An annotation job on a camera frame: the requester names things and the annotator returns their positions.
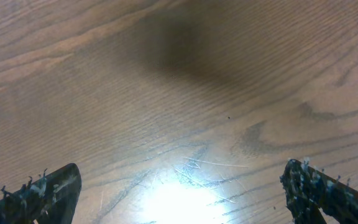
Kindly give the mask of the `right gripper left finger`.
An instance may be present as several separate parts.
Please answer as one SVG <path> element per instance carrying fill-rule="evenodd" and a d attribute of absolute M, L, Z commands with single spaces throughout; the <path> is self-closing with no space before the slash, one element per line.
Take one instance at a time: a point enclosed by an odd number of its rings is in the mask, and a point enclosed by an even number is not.
<path fill-rule="evenodd" d="M 43 172 L 37 181 L 30 177 L 15 192 L 2 187 L 0 224 L 71 224 L 81 188 L 80 170 L 74 163 L 50 174 Z"/>

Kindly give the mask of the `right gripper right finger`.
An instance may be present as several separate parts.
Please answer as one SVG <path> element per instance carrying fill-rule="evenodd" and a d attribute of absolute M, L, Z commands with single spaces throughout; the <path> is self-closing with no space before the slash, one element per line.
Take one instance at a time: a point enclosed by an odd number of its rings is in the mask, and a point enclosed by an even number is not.
<path fill-rule="evenodd" d="M 358 191 L 308 165 L 290 159 L 280 176 L 294 223 L 358 223 Z"/>

